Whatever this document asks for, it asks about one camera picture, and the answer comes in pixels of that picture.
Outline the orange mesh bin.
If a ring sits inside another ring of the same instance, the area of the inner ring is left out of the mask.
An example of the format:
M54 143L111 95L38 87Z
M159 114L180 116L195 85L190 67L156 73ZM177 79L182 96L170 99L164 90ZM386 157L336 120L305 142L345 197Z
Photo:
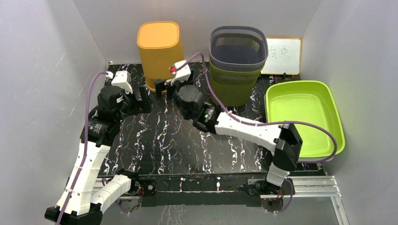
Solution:
M149 90L155 91L155 80L171 78L169 67L184 60L180 28L176 22L147 22L140 26L137 46Z

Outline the grey mesh bin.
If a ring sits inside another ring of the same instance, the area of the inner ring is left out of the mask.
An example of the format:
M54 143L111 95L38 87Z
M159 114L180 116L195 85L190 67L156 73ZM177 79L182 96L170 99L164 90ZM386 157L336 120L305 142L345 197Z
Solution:
M221 26L209 42L210 61L218 69L235 72L261 70L268 58L263 32L249 26Z

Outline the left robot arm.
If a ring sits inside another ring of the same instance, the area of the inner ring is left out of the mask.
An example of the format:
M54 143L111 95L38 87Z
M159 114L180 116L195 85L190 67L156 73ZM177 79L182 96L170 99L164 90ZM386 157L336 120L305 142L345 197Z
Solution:
M98 191L94 191L101 165L114 138L121 131L121 122L129 116L150 113L152 102L145 86L134 92L118 86L107 86L97 96L80 136L79 151L72 174L61 198L45 211L45 219L57 225L99 225L105 211L123 194L135 195L142 185L138 173L121 169Z

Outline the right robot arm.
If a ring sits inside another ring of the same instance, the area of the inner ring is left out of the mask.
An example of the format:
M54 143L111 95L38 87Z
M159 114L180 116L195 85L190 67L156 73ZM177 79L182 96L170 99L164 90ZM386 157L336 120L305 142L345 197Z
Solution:
M273 156L264 181L246 184L250 195L279 194L290 172L296 170L303 140L293 124L261 125L258 121L242 118L208 103L204 94L192 83L192 72L182 78L156 80L156 97L167 92L179 107L185 120L191 120L193 126L205 133L229 135L260 145Z

